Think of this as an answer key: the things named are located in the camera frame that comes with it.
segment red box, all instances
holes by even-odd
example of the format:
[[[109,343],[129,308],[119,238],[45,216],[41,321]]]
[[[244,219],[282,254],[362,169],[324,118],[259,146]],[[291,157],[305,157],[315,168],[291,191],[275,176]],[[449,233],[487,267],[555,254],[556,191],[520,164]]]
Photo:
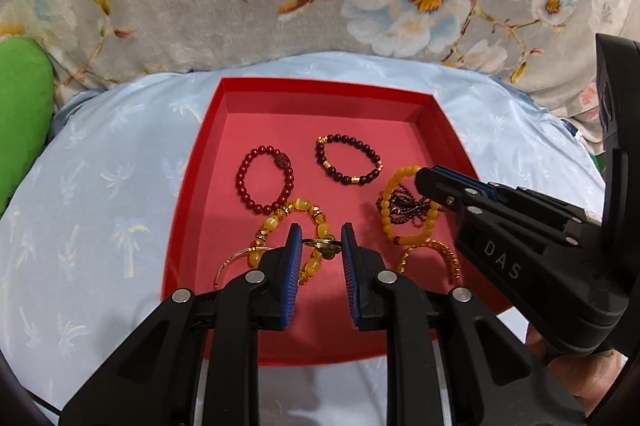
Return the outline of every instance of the red box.
[[[316,163],[318,136],[355,136],[380,155],[384,169],[366,186],[343,186]],[[264,216],[254,215],[240,202],[235,175],[244,156],[258,146],[279,148],[292,161],[295,188],[290,200],[303,197],[322,208],[332,233],[340,236],[345,222],[353,223],[358,243],[379,251],[389,268],[396,268],[403,247],[382,233],[376,199],[399,167],[443,165],[477,178],[456,133],[432,96],[377,86],[313,80],[224,78],[211,101],[196,139],[174,216],[164,273],[164,296],[188,287],[197,293],[213,289],[220,265],[249,247]],[[362,175],[370,160],[350,146],[328,144],[327,159],[338,171]],[[282,189],[282,172],[268,156],[249,168],[246,187],[259,204],[269,204]],[[413,183],[407,180],[408,186]],[[452,246],[453,215],[441,216],[433,237]],[[315,236],[308,215],[295,212],[271,233],[267,245],[283,245],[289,225],[302,225]],[[398,234],[418,229],[407,223]],[[303,262],[308,252],[303,250]],[[463,282],[495,312],[510,307],[507,300],[473,266],[458,255]],[[248,269],[244,258],[225,270],[224,281]],[[437,253],[417,249],[406,274],[421,287],[448,292],[447,269]],[[296,312],[285,332],[260,332],[261,364],[316,364],[354,361],[384,355],[383,332],[363,334],[351,323],[342,261],[322,262],[320,271],[300,287]]]

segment finger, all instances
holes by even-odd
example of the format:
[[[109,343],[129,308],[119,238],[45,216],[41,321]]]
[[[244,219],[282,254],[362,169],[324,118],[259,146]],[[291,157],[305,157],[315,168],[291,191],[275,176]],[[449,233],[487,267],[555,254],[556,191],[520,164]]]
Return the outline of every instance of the finger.
[[[537,358],[544,359],[546,356],[546,342],[540,332],[538,332],[531,324],[527,327],[527,338],[525,345],[531,353]]]
[[[622,370],[619,352],[608,356],[586,356],[570,358],[561,356],[548,366],[549,372],[583,403],[589,414],[602,400]]]

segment light blue cloth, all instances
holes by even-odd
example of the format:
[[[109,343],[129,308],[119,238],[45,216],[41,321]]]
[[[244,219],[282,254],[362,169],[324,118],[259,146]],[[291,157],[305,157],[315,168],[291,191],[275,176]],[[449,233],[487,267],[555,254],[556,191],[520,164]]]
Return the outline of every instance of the light blue cloth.
[[[160,301],[180,183],[223,76],[432,92],[483,181],[602,212],[602,179],[562,122],[482,74],[319,53],[127,83],[74,108],[0,220],[0,348],[20,381],[59,408]],[[265,368],[263,424],[383,425],[385,374],[379,359]]]

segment gold bead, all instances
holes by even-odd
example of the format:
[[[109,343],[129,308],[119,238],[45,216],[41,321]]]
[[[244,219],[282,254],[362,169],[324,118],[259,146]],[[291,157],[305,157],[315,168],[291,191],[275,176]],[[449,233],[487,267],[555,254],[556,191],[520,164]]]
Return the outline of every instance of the gold bead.
[[[296,199],[293,202],[293,207],[299,211],[306,211],[311,207],[311,202],[306,199]]]
[[[270,216],[269,218],[267,218],[264,221],[264,224],[262,225],[262,227],[264,229],[266,229],[267,231],[273,231],[275,228],[278,227],[279,224],[279,220],[277,218],[274,218],[273,216]]]
[[[318,238],[323,238],[325,240],[332,240],[331,238],[327,238],[329,235],[329,224],[322,223],[316,229],[316,233],[318,234]]]
[[[249,265],[254,269],[258,267],[260,259],[262,258],[261,251],[252,251],[249,253]]]
[[[322,260],[319,258],[310,258],[305,264],[305,272],[308,276],[313,276],[320,269]]]

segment green pillow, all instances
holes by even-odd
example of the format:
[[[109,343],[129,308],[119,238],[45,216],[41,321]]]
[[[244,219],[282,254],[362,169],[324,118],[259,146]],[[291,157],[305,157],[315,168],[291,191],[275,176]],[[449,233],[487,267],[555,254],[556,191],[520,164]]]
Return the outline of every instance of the green pillow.
[[[42,151],[53,95],[53,70],[37,43],[0,42],[0,215]]]

